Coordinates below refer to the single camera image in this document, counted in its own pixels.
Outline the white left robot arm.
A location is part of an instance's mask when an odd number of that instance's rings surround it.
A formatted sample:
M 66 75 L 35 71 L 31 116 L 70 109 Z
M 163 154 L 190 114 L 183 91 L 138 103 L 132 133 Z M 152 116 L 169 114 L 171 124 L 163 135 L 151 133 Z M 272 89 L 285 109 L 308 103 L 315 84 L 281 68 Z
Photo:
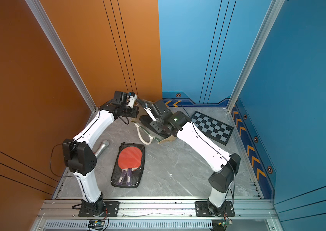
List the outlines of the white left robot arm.
M 100 191 L 94 168 L 97 157 L 93 147 L 99 136 L 119 117 L 136 118 L 138 107 L 134 92 L 116 91 L 114 97 L 98 108 L 91 122 L 72 139 L 62 143 L 64 163 L 76 177 L 82 193 L 81 208 L 99 215 L 104 211 L 102 192 Z

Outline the green jute canvas bag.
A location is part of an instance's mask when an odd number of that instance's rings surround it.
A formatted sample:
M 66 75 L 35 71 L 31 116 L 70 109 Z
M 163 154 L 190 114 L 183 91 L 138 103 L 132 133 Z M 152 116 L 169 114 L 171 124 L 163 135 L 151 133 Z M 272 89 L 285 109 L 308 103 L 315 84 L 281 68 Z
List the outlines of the green jute canvas bag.
M 151 125 L 151 118 L 148 115 L 141 115 L 138 118 L 133 118 L 131 120 L 138 131 L 138 137 L 140 141 L 145 145 L 150 145 L 153 143 L 163 144 L 167 142 L 173 142 L 176 140 L 174 136 L 168 136 L 163 131 L 158 133 Z

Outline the aluminium corner post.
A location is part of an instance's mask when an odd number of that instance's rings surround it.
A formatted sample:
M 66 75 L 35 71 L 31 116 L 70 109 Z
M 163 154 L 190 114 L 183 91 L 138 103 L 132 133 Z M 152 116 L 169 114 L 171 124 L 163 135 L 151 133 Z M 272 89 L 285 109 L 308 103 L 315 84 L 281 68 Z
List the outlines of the aluminium corner post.
M 97 111 L 97 106 L 91 97 L 85 83 L 83 82 L 79 72 L 77 71 L 73 61 L 71 60 L 64 44 L 62 43 L 56 29 L 54 28 L 51 20 L 49 19 L 45 9 L 43 8 L 40 1 L 26 0 L 28 7 L 30 8 L 32 14 L 36 18 L 43 32 L 45 33 L 47 39 L 52 45 L 57 56 L 61 60 L 63 66 L 67 70 L 69 76 L 76 85 L 78 91 L 85 100 L 87 106 L 92 112 Z
M 233 92 L 231 94 L 231 97 L 229 99 L 229 102 L 227 104 L 227 112 L 231 112 L 233 107 L 235 106 L 235 103 L 237 102 L 245 83 L 256 63 L 256 60 L 268 38 L 268 35 L 285 3 L 285 0 L 273 0 L 270 3 L 270 6 L 267 10 L 267 13 L 263 19 L 263 22 L 261 24 L 261 27 L 258 31 L 258 34 L 254 40 L 254 43 L 251 47 L 251 50 L 248 54 L 248 57 L 245 61 L 245 64 L 242 68 L 242 71 L 239 75 L 239 78 L 235 84 L 235 87 L 233 89 Z

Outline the green circuit board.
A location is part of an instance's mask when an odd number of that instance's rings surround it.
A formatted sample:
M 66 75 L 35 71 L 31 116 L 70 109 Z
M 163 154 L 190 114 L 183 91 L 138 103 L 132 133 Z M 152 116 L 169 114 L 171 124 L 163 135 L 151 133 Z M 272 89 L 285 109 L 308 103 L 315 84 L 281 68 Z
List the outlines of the green circuit board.
M 233 221 L 231 219 L 212 219 L 211 231 L 226 231 L 229 225 L 232 225 Z
M 105 220 L 90 220 L 88 222 L 88 231 L 103 231 L 107 227 Z

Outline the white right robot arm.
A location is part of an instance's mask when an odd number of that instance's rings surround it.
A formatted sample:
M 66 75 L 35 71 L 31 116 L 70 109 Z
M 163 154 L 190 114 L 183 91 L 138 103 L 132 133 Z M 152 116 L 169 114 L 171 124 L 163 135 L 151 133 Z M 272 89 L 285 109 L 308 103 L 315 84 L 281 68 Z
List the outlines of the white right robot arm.
M 225 214 L 227 191 L 231 185 L 235 185 L 240 156 L 221 149 L 205 136 L 184 112 L 173 113 L 162 100 L 155 103 L 141 102 L 141 106 L 150 116 L 150 125 L 156 132 L 163 131 L 184 141 L 209 164 L 213 174 L 208 179 L 212 186 L 207 201 L 208 210 L 216 217 Z

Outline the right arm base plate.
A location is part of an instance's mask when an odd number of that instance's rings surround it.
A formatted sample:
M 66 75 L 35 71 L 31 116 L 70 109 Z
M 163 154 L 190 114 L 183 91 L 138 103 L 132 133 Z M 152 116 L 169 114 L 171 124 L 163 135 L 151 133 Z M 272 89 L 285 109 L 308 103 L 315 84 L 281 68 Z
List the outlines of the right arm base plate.
M 217 208 L 214 204 L 208 201 L 196 201 L 195 211 L 197 217 L 234 217 L 235 210 L 232 201 L 224 201 L 223 204 Z

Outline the aluminium corner post left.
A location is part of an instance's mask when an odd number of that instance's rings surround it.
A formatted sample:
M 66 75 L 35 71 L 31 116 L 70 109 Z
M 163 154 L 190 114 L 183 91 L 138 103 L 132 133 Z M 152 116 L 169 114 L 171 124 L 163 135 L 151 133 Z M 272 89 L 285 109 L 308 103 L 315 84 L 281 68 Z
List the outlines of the aluminium corner post left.
M 32 14 L 36 18 L 43 32 L 45 33 L 47 39 L 52 45 L 57 56 L 61 60 L 63 66 L 67 70 L 69 76 L 76 85 L 78 91 L 85 100 L 87 106 L 92 112 L 97 111 L 97 106 L 91 97 L 85 83 L 83 82 L 79 72 L 77 71 L 73 61 L 71 60 L 64 44 L 62 43 L 56 29 L 54 28 L 51 20 L 49 19 L 45 9 L 43 8 L 40 1 L 26 0 L 28 7 L 30 8 Z

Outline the black grey chessboard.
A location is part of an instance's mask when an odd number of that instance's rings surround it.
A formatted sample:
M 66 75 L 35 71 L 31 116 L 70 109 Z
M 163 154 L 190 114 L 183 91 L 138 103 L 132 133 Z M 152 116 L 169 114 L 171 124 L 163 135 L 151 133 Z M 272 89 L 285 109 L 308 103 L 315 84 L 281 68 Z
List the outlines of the black grey chessboard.
M 198 111 L 191 120 L 204 135 L 223 145 L 227 145 L 234 130 L 234 127 Z

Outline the left green circuit board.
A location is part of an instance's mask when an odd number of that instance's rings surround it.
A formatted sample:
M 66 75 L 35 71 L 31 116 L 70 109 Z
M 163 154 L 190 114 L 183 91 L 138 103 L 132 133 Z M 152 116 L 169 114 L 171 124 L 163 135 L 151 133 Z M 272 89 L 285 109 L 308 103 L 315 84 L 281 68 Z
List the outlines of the left green circuit board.
M 105 220 L 90 220 L 88 222 L 88 231 L 103 231 L 107 227 Z

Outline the aluminium corner post right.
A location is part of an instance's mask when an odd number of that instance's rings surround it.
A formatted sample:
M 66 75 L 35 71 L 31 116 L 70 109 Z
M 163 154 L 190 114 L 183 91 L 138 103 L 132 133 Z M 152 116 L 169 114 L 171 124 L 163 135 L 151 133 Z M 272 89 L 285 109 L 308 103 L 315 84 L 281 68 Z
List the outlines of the aluminium corner post right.
M 242 68 L 242 71 L 239 75 L 239 78 L 235 84 L 235 87 L 233 89 L 233 92 L 231 94 L 231 97 L 229 99 L 229 102 L 227 104 L 227 112 L 231 112 L 233 107 L 235 106 L 235 103 L 237 102 L 245 83 L 256 63 L 256 60 L 268 38 L 268 35 L 285 3 L 285 0 L 273 0 L 270 3 L 270 6 L 267 10 L 267 13 L 263 19 L 263 22 L 261 24 L 261 27 L 258 31 L 258 34 L 254 40 L 254 43 L 251 47 L 251 50 L 248 54 L 248 57 L 245 61 L 245 64 Z

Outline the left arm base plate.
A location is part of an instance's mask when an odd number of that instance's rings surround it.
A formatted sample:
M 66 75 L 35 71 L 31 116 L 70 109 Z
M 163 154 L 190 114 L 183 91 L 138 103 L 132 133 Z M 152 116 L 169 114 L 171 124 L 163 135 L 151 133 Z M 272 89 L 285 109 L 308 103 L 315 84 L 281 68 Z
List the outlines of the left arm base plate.
M 79 210 L 79 217 L 117 217 L 119 211 L 119 201 L 100 201 L 97 203 L 89 203 L 82 200 Z

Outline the right green circuit board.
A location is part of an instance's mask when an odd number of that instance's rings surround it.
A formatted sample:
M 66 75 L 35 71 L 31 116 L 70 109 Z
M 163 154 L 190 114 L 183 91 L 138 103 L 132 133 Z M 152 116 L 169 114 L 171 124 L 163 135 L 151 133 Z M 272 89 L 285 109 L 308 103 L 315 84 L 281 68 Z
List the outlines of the right green circuit board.
M 211 231 L 226 231 L 229 225 L 232 225 L 233 221 L 231 219 L 212 219 Z

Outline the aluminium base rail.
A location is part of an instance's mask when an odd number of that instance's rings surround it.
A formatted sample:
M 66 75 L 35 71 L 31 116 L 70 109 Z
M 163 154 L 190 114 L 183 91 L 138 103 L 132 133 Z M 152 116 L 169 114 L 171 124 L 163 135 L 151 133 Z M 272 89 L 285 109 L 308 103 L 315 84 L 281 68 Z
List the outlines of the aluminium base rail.
M 106 201 L 120 202 L 117 217 L 79 217 L 79 200 L 46 200 L 31 230 L 87 231 L 90 220 L 105 220 L 104 231 L 210 231 L 212 219 L 231 219 L 227 231 L 283 230 L 270 200 L 236 198 L 234 217 L 197 217 L 195 202 L 206 201 L 200 197 L 111 197 Z

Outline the silver microphone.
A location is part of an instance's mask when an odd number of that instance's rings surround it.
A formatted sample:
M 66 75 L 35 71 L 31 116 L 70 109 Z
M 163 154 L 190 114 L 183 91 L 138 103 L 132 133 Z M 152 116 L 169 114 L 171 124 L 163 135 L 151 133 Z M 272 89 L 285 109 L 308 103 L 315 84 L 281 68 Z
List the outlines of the silver microphone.
M 108 148 L 110 142 L 108 140 L 104 140 L 101 142 L 99 148 L 94 153 L 96 158 L 99 158 L 100 155 Z

